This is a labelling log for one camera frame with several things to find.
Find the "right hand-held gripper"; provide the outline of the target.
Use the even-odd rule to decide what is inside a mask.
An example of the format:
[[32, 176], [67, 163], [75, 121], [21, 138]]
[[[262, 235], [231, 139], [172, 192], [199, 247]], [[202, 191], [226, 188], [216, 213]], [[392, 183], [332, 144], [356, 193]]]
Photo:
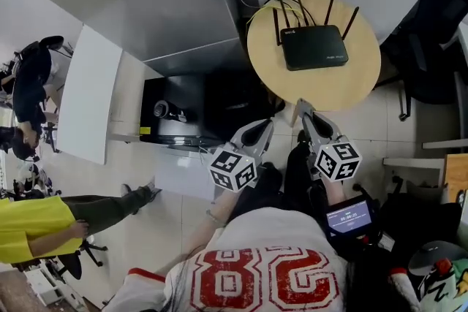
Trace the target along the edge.
[[309, 141], [313, 168], [330, 182], [353, 178], [363, 159], [355, 144], [302, 98], [297, 102], [297, 115]]

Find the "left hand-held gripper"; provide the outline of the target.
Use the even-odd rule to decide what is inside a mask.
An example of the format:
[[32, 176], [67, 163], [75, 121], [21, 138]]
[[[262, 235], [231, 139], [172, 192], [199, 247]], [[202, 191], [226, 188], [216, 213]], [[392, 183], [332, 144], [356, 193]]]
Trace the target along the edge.
[[241, 127], [222, 147], [216, 149], [208, 164], [212, 182], [219, 188], [240, 192], [254, 188], [263, 155], [273, 136], [273, 120], [253, 121]]

